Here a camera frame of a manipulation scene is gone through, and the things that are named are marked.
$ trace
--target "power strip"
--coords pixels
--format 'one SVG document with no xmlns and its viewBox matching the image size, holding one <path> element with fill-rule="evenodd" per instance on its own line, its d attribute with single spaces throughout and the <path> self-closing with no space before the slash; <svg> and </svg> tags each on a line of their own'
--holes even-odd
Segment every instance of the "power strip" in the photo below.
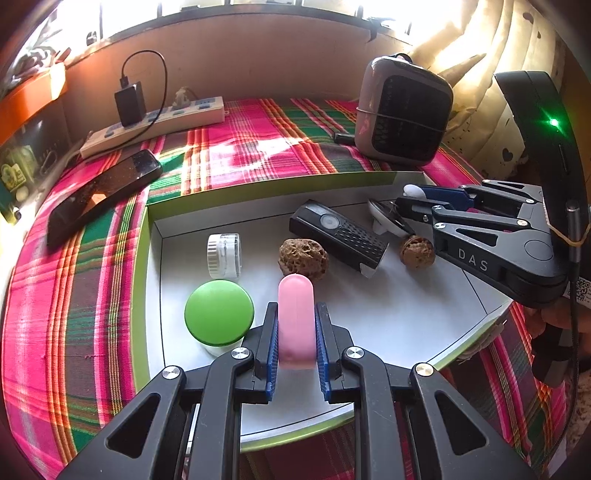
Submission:
<svg viewBox="0 0 591 480">
<path fill-rule="evenodd" d="M 158 111 L 154 110 L 147 113 L 145 118 L 137 124 L 123 127 L 121 123 L 118 123 L 93 133 L 86 143 L 82 145 L 80 155 L 82 155 L 82 158 L 89 158 L 98 152 L 116 148 L 117 145 L 121 145 L 146 128 L 157 114 Z M 156 120 L 154 125 L 146 133 L 137 138 L 137 142 L 172 132 L 218 124 L 224 121 L 224 117 L 222 97 L 195 100 L 187 107 L 177 110 L 174 110 L 172 107 L 166 107 L 162 110 L 160 118 Z"/>
</svg>

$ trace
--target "walnut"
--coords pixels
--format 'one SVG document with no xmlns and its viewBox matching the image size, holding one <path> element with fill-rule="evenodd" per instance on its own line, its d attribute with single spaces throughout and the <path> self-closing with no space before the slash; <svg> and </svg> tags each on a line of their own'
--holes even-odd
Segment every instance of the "walnut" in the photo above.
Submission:
<svg viewBox="0 0 591 480">
<path fill-rule="evenodd" d="M 316 281 L 328 270 L 329 256 L 318 242 L 308 238 L 288 239 L 279 249 L 278 263 L 284 275 L 299 273 Z"/>
<path fill-rule="evenodd" d="M 435 262 L 435 249 L 426 238 L 413 235 L 400 246 L 400 260 L 409 268 L 430 267 Z"/>
</svg>

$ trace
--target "white curtain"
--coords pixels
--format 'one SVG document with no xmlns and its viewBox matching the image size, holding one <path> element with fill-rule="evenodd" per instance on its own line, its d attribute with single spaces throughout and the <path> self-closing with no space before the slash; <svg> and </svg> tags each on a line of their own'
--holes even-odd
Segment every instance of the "white curtain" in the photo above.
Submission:
<svg viewBox="0 0 591 480">
<path fill-rule="evenodd" d="M 543 70 L 560 88 L 565 47 L 526 0 L 463 0 L 458 18 L 411 49 L 413 61 L 445 77 L 454 104 L 444 142 L 490 179 L 527 160 L 495 72 Z"/>
</svg>

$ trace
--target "gray heater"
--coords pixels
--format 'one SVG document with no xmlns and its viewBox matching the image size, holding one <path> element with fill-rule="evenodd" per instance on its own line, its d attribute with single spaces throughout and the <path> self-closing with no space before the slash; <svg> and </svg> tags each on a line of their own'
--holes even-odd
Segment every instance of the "gray heater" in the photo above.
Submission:
<svg viewBox="0 0 591 480">
<path fill-rule="evenodd" d="M 450 85 L 407 55 L 377 58 L 363 77 L 355 145 L 376 160 L 425 165 L 441 143 L 452 103 Z"/>
</svg>

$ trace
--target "qr code label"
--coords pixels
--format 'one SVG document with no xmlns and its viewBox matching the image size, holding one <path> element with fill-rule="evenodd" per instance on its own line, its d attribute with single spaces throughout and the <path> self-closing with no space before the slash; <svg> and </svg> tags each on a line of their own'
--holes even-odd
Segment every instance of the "qr code label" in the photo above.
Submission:
<svg viewBox="0 0 591 480">
<path fill-rule="evenodd" d="M 566 286 L 566 291 L 564 292 L 564 297 L 570 298 L 572 294 L 572 288 L 570 283 Z M 577 282 L 577 303 L 591 309 L 591 281 L 580 278 Z"/>
</svg>

